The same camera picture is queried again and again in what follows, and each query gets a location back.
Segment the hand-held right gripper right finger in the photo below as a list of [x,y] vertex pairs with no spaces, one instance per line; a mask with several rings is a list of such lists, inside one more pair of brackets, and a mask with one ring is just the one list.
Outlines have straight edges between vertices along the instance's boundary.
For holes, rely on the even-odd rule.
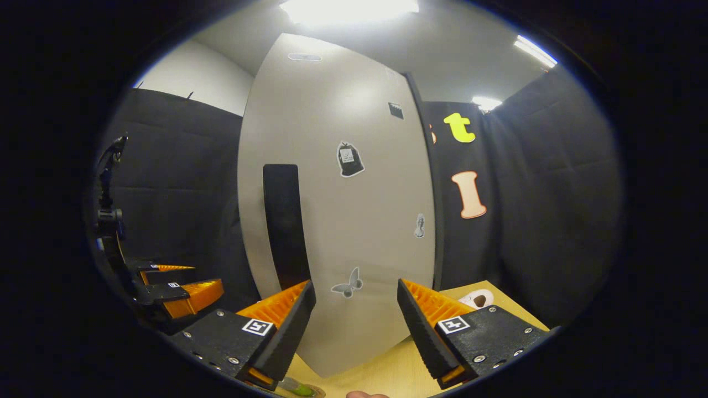
[[400,278],[397,302],[428,373],[443,390],[498,372],[552,335],[497,305],[488,289],[453,300]]

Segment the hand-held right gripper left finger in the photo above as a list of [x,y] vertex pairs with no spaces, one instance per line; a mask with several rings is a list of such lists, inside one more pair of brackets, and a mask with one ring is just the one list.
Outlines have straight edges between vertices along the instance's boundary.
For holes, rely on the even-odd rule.
[[316,305],[311,280],[238,312],[215,309],[169,336],[180,354],[227,380],[274,391],[285,378]]

